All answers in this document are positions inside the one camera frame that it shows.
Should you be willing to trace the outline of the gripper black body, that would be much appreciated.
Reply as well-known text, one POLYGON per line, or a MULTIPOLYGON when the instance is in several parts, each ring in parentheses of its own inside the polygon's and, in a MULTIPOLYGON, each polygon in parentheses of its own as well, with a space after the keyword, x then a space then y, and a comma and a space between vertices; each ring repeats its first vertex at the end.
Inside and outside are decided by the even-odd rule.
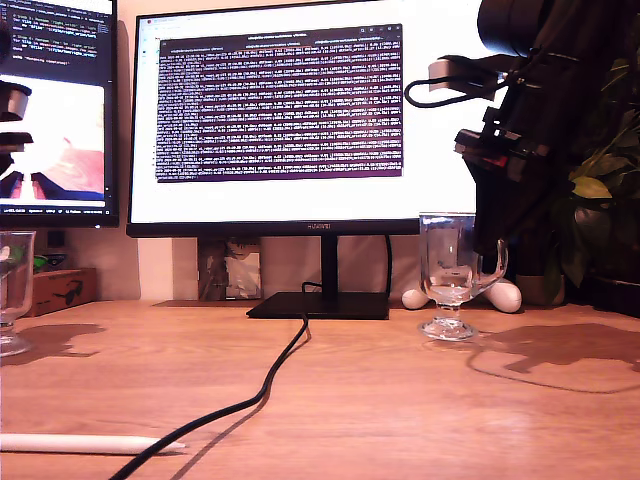
POLYGON ((546 177, 552 141, 569 112, 562 75, 551 64, 539 64, 514 83, 498 108, 485 111, 480 132, 463 129, 455 139, 470 170, 484 169, 508 180, 546 177))

